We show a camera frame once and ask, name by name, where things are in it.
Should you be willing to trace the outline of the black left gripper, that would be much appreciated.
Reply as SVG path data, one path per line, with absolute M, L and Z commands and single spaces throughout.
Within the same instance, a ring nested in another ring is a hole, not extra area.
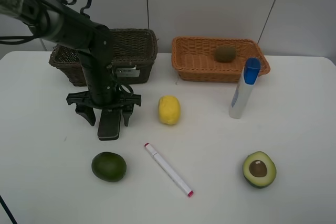
M 67 103 L 75 103 L 75 112 L 91 126 L 96 123 L 93 108 L 114 109 L 123 106 L 124 125 L 129 126 L 134 104 L 141 106 L 141 96 L 134 94 L 129 85 L 125 85 L 127 91 L 122 87 L 110 60 L 99 60 L 81 51 L 78 55 L 88 91 L 68 94 Z

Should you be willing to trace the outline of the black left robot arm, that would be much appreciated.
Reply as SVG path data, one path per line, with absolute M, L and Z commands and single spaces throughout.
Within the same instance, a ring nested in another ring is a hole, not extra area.
M 94 125 L 94 109 L 106 110 L 111 119 L 129 124 L 141 96 L 122 84 L 112 65 L 116 44 L 108 27 L 93 22 L 83 11 L 69 8 L 66 0 L 1 0 L 1 14 L 28 26 L 31 36 L 2 36 L 3 45 L 20 45 L 41 38 L 76 50 L 88 91 L 70 93 L 66 101 L 76 104 L 76 113 Z

